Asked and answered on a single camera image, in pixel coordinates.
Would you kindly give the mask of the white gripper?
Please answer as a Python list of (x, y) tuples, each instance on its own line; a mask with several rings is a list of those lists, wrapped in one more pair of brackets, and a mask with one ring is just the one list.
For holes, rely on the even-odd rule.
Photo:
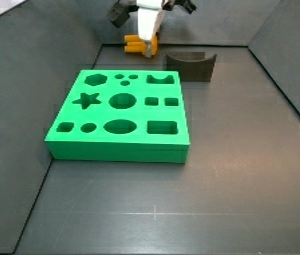
[(137, 0), (139, 36), (147, 43), (145, 56), (152, 58), (152, 38), (155, 37), (165, 15), (164, 5), (169, 0)]

